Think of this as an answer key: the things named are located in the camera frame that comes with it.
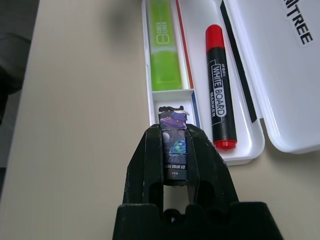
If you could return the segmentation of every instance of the table surface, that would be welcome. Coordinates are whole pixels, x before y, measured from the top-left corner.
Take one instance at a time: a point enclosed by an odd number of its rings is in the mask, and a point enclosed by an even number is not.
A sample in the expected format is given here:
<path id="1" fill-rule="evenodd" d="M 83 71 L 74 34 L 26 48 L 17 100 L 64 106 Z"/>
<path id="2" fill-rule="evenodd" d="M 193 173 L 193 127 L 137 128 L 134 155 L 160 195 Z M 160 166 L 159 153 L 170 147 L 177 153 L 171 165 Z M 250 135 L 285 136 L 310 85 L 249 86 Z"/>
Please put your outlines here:
<path id="1" fill-rule="evenodd" d="M 140 0 L 41 0 L 0 205 L 1 240 L 106 240 L 149 126 Z M 285 239 L 320 235 L 320 152 L 230 167 Z M 183 210 L 186 189 L 165 189 Z"/>

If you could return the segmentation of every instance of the open lid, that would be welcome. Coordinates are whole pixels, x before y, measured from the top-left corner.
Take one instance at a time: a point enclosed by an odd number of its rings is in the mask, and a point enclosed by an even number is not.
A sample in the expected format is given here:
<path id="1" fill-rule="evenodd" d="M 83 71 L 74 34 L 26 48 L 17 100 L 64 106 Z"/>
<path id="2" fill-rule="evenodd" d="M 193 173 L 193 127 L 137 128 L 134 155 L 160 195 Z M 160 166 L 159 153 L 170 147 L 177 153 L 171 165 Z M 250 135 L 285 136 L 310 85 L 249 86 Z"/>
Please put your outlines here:
<path id="1" fill-rule="evenodd" d="M 288 153 L 320 149 L 320 1 L 224 3 L 271 142 Z"/>

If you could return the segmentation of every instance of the highlighter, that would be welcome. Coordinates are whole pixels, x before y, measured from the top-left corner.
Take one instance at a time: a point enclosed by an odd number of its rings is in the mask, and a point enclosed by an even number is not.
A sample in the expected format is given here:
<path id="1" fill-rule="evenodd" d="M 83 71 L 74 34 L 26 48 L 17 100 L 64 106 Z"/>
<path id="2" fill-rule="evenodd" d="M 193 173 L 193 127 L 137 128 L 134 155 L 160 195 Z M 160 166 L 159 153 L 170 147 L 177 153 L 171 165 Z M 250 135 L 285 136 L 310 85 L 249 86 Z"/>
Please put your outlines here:
<path id="1" fill-rule="evenodd" d="M 152 91 L 182 89 L 170 0 L 147 0 Z"/>

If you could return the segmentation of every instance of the red marker end cap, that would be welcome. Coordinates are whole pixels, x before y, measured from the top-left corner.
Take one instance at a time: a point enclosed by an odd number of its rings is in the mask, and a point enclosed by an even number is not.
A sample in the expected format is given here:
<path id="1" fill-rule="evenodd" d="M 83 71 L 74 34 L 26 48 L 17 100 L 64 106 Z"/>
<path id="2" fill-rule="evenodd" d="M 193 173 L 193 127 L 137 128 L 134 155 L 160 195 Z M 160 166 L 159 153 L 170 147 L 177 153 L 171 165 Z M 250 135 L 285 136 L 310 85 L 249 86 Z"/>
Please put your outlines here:
<path id="1" fill-rule="evenodd" d="M 229 151 L 236 148 L 237 141 L 235 140 L 218 140 L 215 141 L 214 147 L 219 151 Z"/>
<path id="2" fill-rule="evenodd" d="M 206 51 L 213 48 L 225 48 L 224 36 L 219 25 L 211 25 L 205 31 Z"/>

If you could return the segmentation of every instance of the printed label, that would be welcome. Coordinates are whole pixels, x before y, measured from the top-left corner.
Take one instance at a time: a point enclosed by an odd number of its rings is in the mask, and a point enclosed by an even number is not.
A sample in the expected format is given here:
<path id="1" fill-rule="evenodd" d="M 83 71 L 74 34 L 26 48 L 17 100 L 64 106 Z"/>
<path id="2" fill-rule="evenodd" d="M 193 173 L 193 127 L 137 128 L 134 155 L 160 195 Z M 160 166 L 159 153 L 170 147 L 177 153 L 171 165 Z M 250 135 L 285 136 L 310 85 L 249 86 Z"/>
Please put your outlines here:
<path id="1" fill-rule="evenodd" d="M 280 0 L 286 12 L 286 18 L 290 21 L 294 29 L 294 34 L 302 47 L 310 44 L 314 38 L 306 24 L 304 17 L 299 9 L 299 0 Z"/>
<path id="2" fill-rule="evenodd" d="M 213 93 L 210 93 L 211 98 L 211 113 L 212 116 L 224 117 L 227 114 L 225 89 L 223 77 L 226 76 L 224 64 L 214 64 L 211 66 Z"/>

